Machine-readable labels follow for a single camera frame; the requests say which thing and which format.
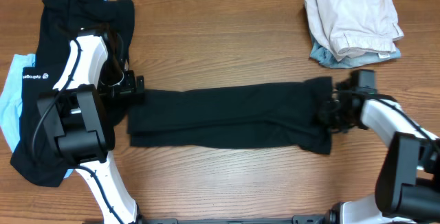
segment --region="folded white towel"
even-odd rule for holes
[[[393,0],[304,0],[309,28],[336,60],[391,53],[404,33]]]

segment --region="white logo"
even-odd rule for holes
[[[47,78],[49,78],[49,74],[48,73],[44,73],[43,74],[43,79],[47,79]],[[35,79],[41,79],[41,76],[40,75],[36,75],[36,76],[25,75],[25,76],[23,76],[23,79],[33,79],[33,80],[35,80]]]

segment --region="black fabric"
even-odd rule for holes
[[[36,67],[66,63],[70,54],[69,38],[58,26],[76,31],[108,23],[124,41],[124,57],[128,58],[129,46],[135,27],[132,0],[43,0],[40,40],[36,50]]]
[[[331,78],[186,92],[146,91],[129,110],[132,146],[198,145],[269,148],[297,144],[329,154],[331,134],[319,123]]]
[[[23,112],[20,116],[20,142],[12,154],[11,165],[20,172],[25,179],[38,186],[59,186],[66,170],[67,164],[59,164],[52,149],[47,143],[46,133],[41,127],[36,140],[36,154],[44,165],[32,161],[30,146],[35,127],[40,120],[40,113],[36,107],[36,100],[40,92],[51,91],[58,82],[64,70],[64,64],[48,67],[26,67],[23,69]]]
[[[36,165],[30,154],[30,143],[36,124],[40,119],[36,107],[39,93],[52,90],[64,71],[70,54],[69,38],[59,27],[75,31],[82,27],[91,27],[108,23],[112,30],[118,32],[124,41],[124,57],[129,57],[129,45],[134,31],[134,5],[131,0],[43,0],[44,9],[41,16],[40,39],[36,51],[36,67],[26,68],[23,75],[42,76],[49,78],[23,79],[23,112],[20,117],[20,142],[14,151],[11,164],[31,183],[38,186],[59,186],[68,168],[65,164],[57,164],[52,150],[46,144],[43,129],[36,140],[36,153],[41,155],[45,165]],[[104,103],[109,121],[116,125],[122,120],[127,108],[114,108],[112,103]]]

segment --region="wooden floor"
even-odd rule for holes
[[[133,0],[131,68],[151,89],[188,90],[344,80],[350,70],[308,59],[303,0]],[[403,57],[371,65],[381,93],[440,133],[439,0],[394,0]],[[14,54],[36,51],[41,0],[0,0],[0,84]],[[196,146],[131,148],[124,120],[115,157],[131,196],[150,218],[291,217],[324,213],[374,191],[386,148],[372,131],[335,135],[330,156],[296,147],[218,150]],[[0,141],[0,223],[80,223],[101,219],[74,173],[59,188],[32,185],[10,165]]]

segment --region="wood surface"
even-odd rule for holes
[[[350,70],[309,59],[303,0],[133,0],[131,68],[150,89],[188,90],[303,81]],[[381,93],[440,133],[440,5],[394,0],[403,57],[369,65]],[[0,85],[14,54],[36,51],[41,0],[0,0]],[[127,121],[115,127],[115,158],[125,186],[149,218],[292,217],[324,213],[373,193],[386,148],[373,131],[333,136],[330,156],[295,146],[219,150],[132,148]],[[0,139],[0,223],[80,223],[101,219],[76,173],[59,188],[34,186],[10,165]]]

